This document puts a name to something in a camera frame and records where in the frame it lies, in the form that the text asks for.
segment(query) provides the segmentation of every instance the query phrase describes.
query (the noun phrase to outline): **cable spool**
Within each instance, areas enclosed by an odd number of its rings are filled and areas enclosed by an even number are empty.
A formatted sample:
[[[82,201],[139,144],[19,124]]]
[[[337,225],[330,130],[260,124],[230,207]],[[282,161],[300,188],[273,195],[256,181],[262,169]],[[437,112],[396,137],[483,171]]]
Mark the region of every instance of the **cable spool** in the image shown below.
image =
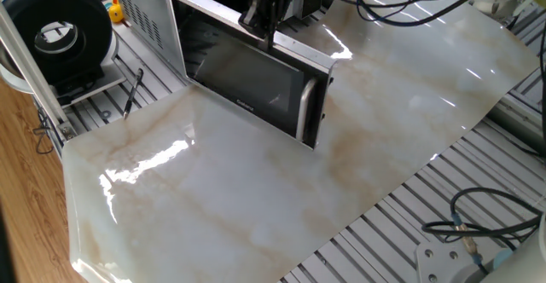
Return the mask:
[[[112,25],[100,0],[2,0],[46,81],[59,94],[102,77]],[[21,78],[8,52],[0,63]]]

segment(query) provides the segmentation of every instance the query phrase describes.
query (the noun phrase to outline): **black device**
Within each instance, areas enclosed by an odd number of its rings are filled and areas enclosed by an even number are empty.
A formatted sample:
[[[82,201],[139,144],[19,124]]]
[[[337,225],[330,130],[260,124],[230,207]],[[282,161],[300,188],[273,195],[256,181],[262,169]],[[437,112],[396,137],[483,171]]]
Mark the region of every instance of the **black device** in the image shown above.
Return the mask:
[[[208,8],[212,1],[223,6]],[[328,72],[275,46],[264,49],[266,42],[250,36],[255,33],[247,26],[248,33],[241,32],[210,15],[211,9],[220,14],[243,13],[248,0],[199,0],[196,4],[200,7],[172,0],[188,77],[314,148]]]
[[[101,62],[110,48],[112,24],[100,0],[2,0],[2,3],[46,81],[59,95],[93,84],[104,75]],[[57,37],[45,36],[55,31]],[[22,78],[3,46],[0,62]]]
[[[263,38],[267,48],[273,44],[273,34],[292,0],[249,0],[250,8],[242,12],[239,24]]]

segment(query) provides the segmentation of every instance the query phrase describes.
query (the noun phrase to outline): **microwave handle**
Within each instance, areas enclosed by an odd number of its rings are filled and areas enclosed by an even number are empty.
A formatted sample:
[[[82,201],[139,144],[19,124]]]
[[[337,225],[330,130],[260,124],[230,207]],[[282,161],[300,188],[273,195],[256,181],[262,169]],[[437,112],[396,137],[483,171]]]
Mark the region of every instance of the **microwave handle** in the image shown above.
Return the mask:
[[[298,127],[296,129],[296,139],[299,142],[304,140],[305,120],[307,119],[307,107],[309,106],[309,98],[311,93],[317,84],[317,80],[312,78],[305,85],[304,91],[301,93],[299,99],[299,113],[298,113]]]

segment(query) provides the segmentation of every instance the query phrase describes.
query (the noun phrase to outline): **wire connector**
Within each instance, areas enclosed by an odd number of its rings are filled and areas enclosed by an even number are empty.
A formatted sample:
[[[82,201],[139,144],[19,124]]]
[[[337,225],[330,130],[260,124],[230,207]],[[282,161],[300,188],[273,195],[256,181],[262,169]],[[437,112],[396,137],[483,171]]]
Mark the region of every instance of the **wire connector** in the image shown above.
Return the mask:
[[[481,265],[481,259],[482,259],[482,257],[481,257],[480,254],[473,254],[472,255],[473,262],[478,266]]]
[[[453,223],[454,223],[456,226],[463,225],[462,220],[461,220],[461,217],[459,216],[459,214],[453,213],[453,214],[451,214],[451,218],[453,218]]]
[[[468,231],[468,227],[466,224],[462,223],[461,218],[457,214],[453,214],[453,220],[455,221],[456,218],[459,220],[461,224],[455,226],[455,230],[457,231]],[[461,238],[462,244],[464,245],[464,249],[470,254],[470,256],[478,255],[478,245],[476,245],[476,242],[474,239],[470,236],[463,236]]]

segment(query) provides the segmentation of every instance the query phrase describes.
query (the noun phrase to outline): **wooden surface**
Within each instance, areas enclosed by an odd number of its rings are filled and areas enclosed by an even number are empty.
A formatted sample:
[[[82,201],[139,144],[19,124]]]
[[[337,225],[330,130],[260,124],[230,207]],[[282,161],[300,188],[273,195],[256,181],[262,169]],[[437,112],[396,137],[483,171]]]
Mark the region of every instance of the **wooden surface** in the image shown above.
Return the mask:
[[[0,200],[18,282],[85,282],[68,260],[61,163],[55,151],[35,151],[32,98],[0,80],[0,105]],[[41,149],[50,147],[44,138]]]

